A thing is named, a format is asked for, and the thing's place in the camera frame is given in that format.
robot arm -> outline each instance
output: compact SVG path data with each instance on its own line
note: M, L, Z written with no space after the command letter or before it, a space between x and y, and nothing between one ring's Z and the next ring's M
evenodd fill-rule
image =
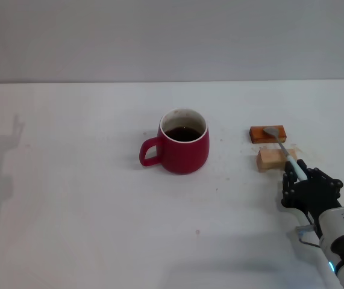
M295 170L287 162L281 203L306 215L310 222L306 227L315 231L320 248L344 287L344 207L338 202L343 183L317 168L307 168L303 160L298 160L298 164L308 180L296 182Z

dark liquid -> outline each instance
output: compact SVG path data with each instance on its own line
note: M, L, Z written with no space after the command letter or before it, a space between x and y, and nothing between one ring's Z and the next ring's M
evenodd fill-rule
M192 141L201 136L197 130L186 126L171 129L170 131L165 132L165 134L176 141Z

mug rim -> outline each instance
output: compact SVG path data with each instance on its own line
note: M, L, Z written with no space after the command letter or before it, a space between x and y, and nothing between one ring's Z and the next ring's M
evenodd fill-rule
M164 129L162 128L162 125L161 125L161 124L162 124L162 121L163 121L163 119L164 119L168 114L172 113L172 112L175 111L175 110L191 110L191 111L194 111L195 113L197 113L199 116L202 117L202 119L203 119L204 122L205 122L205 130L204 130L204 132L202 133L202 135L201 135L199 138L197 138L197 139L195 139L195 140L191 140L191 141L179 141L179 140L174 140L174 139L172 139L172 138L170 138L170 137L168 137L168 136L166 135L166 133L164 132ZM163 135L164 135L168 140L174 141L175 143L182 143L182 144L186 143L186 144L188 144L188 143L194 143L194 142L199 141L200 139L202 139L202 138L207 134L207 132L208 132L208 124L207 124L206 119L205 119L205 118L201 115L201 113L199 113L198 111L193 110L193 109L191 109L191 108L189 108L189 107L180 107L180 108L174 108L173 110L170 110L170 111L168 111L166 114L163 115L163 117L162 117L161 120L160 120L160 131L163 133Z

white table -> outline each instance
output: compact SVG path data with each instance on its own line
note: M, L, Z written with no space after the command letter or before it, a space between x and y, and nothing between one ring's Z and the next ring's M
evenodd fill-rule
M191 175L138 161L175 107L210 128ZM0 289L341 288L257 172L248 129L276 124L344 183L344 81L0 84Z

orange wooden block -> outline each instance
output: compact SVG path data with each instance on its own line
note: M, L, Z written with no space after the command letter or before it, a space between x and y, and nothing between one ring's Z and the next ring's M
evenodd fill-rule
M251 126L249 130L249 135L251 136L252 143L276 143L276 139L265 133L263 128L267 126ZM279 129L279 140L284 143L287 139L286 131L282 125L271 125L274 128Z
M295 160L298 159L294 149L288 149L288 152ZM265 172L270 169L284 170L287 158L281 149L260 149L256 162L259 172Z

